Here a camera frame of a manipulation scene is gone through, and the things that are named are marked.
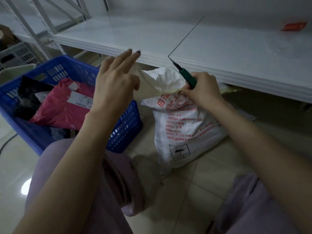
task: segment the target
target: tiled floor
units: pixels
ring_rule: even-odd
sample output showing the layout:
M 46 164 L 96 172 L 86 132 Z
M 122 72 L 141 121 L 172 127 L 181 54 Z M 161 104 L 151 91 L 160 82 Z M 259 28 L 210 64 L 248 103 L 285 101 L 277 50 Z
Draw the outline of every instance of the tiled floor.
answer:
M 290 148 L 310 154 L 312 114 L 299 111 L 300 102 L 243 90 L 228 98 L 258 119 L 256 124 Z M 225 138 L 198 159 L 160 180 L 154 145 L 155 120 L 140 107 L 144 128 L 129 145 L 135 159 L 148 208 L 127 217 L 134 233 L 205 233 L 238 174 L 252 171 L 230 138 Z M 14 131 L 0 118 L 0 146 Z M 9 234 L 23 215 L 26 196 L 22 185 L 31 177 L 38 157 L 20 137 L 0 155 L 0 229 Z

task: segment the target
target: blue plastic basket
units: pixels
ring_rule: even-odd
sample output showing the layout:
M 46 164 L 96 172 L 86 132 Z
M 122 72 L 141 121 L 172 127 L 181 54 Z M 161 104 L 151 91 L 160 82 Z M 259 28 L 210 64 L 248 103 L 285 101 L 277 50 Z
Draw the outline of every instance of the blue plastic basket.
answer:
M 24 74 L 44 83 L 56 85 L 62 78 L 70 77 L 82 83 L 95 85 L 99 68 L 63 55 L 56 57 Z M 55 141 L 46 127 L 13 117 L 17 90 L 21 77 L 0 86 L 0 113 L 25 142 L 41 156 L 45 148 Z M 142 129 L 142 121 L 136 101 L 132 100 L 127 110 L 119 118 L 106 149 L 122 153 Z

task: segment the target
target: right hand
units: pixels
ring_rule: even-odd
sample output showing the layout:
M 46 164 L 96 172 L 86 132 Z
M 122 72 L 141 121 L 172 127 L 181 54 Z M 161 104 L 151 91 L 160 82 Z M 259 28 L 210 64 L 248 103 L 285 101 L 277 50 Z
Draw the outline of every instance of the right hand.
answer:
M 211 112 L 214 107 L 223 104 L 216 77 L 207 72 L 192 72 L 191 75 L 197 80 L 193 90 L 188 83 L 182 88 L 180 94 L 189 97 L 195 104 Z

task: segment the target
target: purple pants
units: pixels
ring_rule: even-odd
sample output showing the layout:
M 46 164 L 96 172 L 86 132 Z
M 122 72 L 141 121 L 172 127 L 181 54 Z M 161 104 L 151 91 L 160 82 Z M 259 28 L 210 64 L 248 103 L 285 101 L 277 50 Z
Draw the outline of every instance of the purple pants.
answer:
M 56 141 L 42 153 L 30 184 L 25 210 L 36 198 L 73 140 Z M 131 161 L 125 154 L 105 151 L 103 172 L 82 233 L 132 233 L 124 215 L 134 216 L 142 211 L 144 196 Z

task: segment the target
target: white basket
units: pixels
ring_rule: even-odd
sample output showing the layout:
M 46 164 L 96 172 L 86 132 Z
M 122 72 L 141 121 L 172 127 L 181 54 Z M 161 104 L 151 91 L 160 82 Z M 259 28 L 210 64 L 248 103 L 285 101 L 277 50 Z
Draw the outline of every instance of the white basket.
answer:
M 12 59 L 3 62 L 6 57 L 10 58 L 12 56 Z M 23 42 L 0 52 L 0 71 L 6 68 L 27 64 L 39 65 L 40 61 L 36 58 L 33 51 L 31 51 L 30 48 Z

